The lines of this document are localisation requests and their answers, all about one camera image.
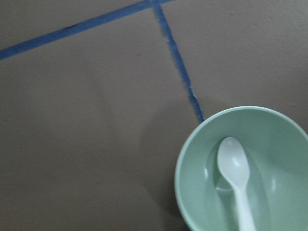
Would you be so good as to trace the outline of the white plastic spoon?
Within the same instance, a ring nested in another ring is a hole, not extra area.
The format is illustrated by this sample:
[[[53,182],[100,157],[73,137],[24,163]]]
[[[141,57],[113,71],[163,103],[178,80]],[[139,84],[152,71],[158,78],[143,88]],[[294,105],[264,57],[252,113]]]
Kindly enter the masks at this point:
[[[234,192],[239,230],[255,231],[247,195],[250,168],[244,148],[236,138],[226,137],[222,140],[218,148],[217,163],[221,175]]]

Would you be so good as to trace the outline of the green bowl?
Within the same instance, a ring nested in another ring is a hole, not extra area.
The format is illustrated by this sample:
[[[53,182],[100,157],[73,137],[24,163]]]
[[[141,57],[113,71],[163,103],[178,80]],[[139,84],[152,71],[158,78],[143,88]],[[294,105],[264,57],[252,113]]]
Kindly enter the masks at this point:
[[[238,230],[234,193],[217,165],[218,147],[226,137],[235,137],[247,154],[247,194],[256,229],[307,230],[308,136],[287,116],[257,106],[216,113],[184,143],[176,164],[175,195],[189,229]]]

